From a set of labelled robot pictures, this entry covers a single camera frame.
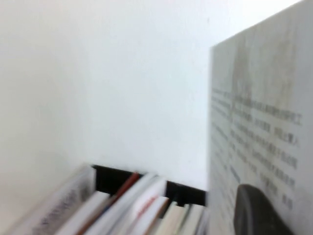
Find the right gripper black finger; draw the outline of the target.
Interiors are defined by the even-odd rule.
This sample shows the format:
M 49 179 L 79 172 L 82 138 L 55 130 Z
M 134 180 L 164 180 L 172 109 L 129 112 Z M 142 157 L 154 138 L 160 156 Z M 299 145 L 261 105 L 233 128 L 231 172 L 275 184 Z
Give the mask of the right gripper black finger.
M 249 184 L 237 188 L 234 209 L 236 235 L 292 235 L 264 193 Z

